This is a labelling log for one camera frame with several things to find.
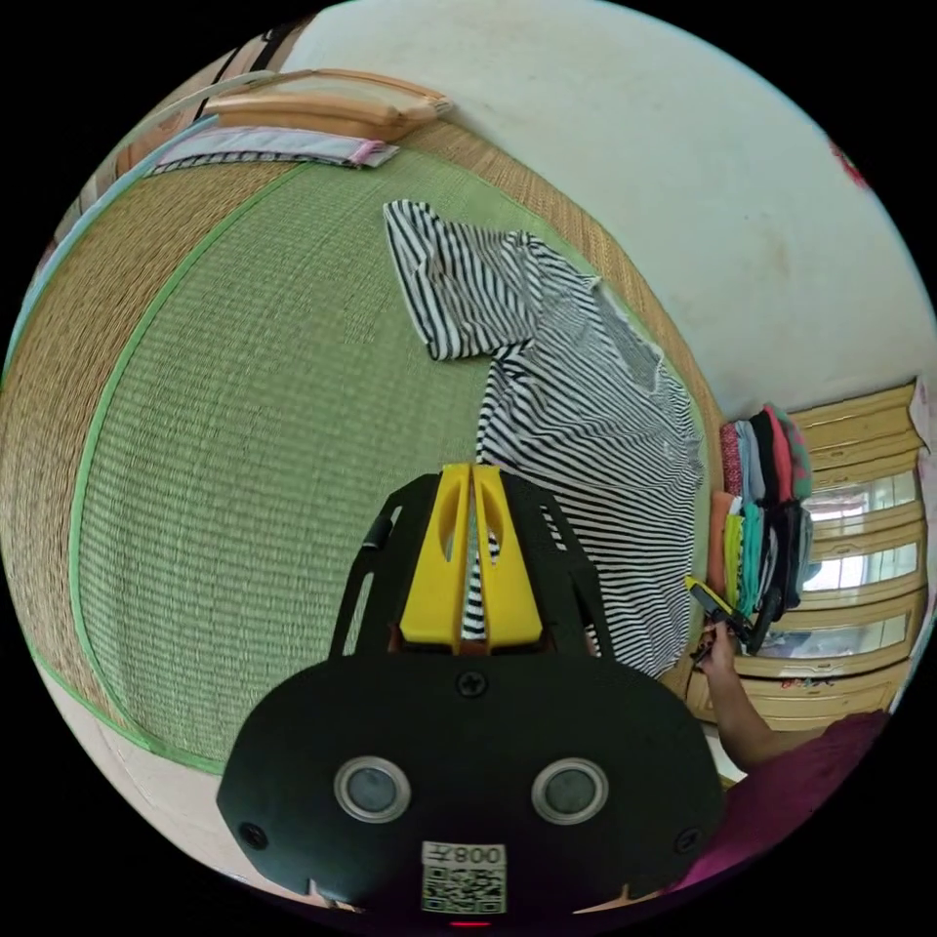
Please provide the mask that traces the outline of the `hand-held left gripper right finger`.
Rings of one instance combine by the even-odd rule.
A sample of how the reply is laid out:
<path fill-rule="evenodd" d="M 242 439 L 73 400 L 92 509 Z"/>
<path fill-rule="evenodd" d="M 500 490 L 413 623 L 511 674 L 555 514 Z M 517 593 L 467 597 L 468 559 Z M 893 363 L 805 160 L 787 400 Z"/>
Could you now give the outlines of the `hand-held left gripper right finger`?
<path fill-rule="evenodd" d="M 475 466 L 472 485 L 487 651 L 533 647 L 543 626 L 500 470 Z"/>

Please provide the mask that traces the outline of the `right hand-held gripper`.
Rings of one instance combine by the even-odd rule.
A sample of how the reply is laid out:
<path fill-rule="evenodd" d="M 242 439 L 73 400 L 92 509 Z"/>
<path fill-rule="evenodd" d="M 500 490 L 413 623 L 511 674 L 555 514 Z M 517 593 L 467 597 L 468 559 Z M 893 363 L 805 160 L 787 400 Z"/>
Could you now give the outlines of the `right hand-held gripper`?
<path fill-rule="evenodd" d="M 754 625 L 740 611 L 731 606 L 724 598 L 718 595 L 705 582 L 693 577 L 684 578 L 686 591 L 701 607 L 704 612 L 704 629 L 696 649 L 691 654 L 691 661 L 695 669 L 698 648 L 701 646 L 705 632 L 713 625 L 722 623 L 731 632 L 737 645 L 747 648 L 754 639 Z"/>

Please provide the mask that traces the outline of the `person's right hand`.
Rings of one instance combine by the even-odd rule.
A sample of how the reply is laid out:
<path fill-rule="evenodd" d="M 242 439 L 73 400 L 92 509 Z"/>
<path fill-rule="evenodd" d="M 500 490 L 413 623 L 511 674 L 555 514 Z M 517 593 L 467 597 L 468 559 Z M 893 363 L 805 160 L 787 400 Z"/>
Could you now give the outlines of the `person's right hand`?
<path fill-rule="evenodd" d="M 695 669 L 707 679 L 711 688 L 738 680 L 735 667 L 736 645 L 731 632 L 722 624 L 709 628 L 702 639 Z"/>

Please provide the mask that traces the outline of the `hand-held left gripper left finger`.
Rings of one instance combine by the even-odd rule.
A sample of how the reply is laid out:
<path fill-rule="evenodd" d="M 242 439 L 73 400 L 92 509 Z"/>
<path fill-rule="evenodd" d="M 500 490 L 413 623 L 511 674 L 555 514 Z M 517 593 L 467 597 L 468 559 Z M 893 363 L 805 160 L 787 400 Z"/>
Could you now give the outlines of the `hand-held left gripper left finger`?
<path fill-rule="evenodd" d="M 405 644 L 457 652 L 465 607 L 470 465 L 442 469 L 399 629 Z"/>

